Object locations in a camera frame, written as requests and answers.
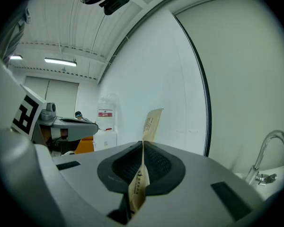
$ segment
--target ceiling light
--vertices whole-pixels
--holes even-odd
[[[58,60],[58,59],[52,59],[52,58],[45,58],[44,60],[47,63],[54,63],[54,64],[60,64],[60,65],[66,65],[66,66],[77,66],[77,63],[73,61],[64,61],[64,60]]]
[[[12,55],[10,57],[11,60],[22,60],[22,56],[21,55]]]

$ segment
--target brown paper packet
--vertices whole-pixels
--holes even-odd
[[[162,108],[151,110],[147,114],[144,123],[142,136],[142,163],[128,187],[129,204],[131,215],[133,216],[145,201],[145,189],[150,184],[147,168],[144,164],[144,141],[153,142],[158,124],[160,121]]]

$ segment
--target faucet spout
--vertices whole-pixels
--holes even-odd
[[[245,178],[245,180],[248,182],[248,184],[252,184],[252,182],[255,180],[257,174],[259,173],[259,168],[260,168],[260,164],[262,162],[263,156],[265,154],[265,150],[268,146],[268,143],[270,142],[270,140],[274,139],[274,138],[278,138],[280,139],[283,144],[284,144],[284,132],[280,131],[280,130],[275,130],[275,131],[271,131],[264,139],[262,146],[261,146],[261,150],[259,152],[259,155],[257,157],[257,161],[256,163],[251,167],[247,177]]]

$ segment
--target white corrugated ceiling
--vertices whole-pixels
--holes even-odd
[[[106,16],[103,9],[80,0],[30,0],[31,23],[26,26],[12,60],[18,68],[55,71],[98,79],[114,43],[127,24],[152,0],[131,0]],[[45,57],[76,61],[77,67],[49,64]]]

